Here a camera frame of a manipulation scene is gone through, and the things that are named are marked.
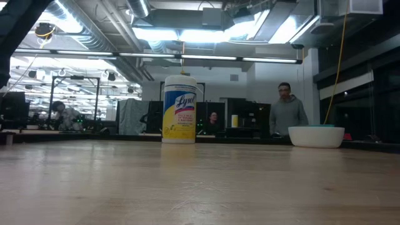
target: lysol logo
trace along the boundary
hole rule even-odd
[[[194,111],[194,103],[196,102],[195,94],[184,94],[175,100],[175,114],[183,111]]]

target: wooden table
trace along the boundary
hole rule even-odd
[[[400,155],[69,141],[0,151],[1,224],[400,224]]]

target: person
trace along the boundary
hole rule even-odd
[[[61,101],[55,101],[51,105],[51,110],[57,112],[56,120],[59,121],[59,131],[82,131],[82,124],[77,122],[80,117],[80,113],[73,108],[65,107],[65,104]]]
[[[269,133],[289,135],[289,127],[308,125],[303,103],[291,94],[290,84],[282,82],[278,86],[280,99],[272,104],[269,113]]]
[[[216,112],[212,112],[208,117],[207,124],[204,131],[206,134],[216,134],[219,131],[218,115]]]

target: lysol wipes container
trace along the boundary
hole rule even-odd
[[[173,75],[165,79],[162,141],[194,144],[196,140],[196,89],[193,77]]]

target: gray hoodie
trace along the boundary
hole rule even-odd
[[[291,126],[308,125],[306,112],[302,102],[291,95],[288,101],[280,99],[271,106],[269,113],[269,133],[288,135]]]

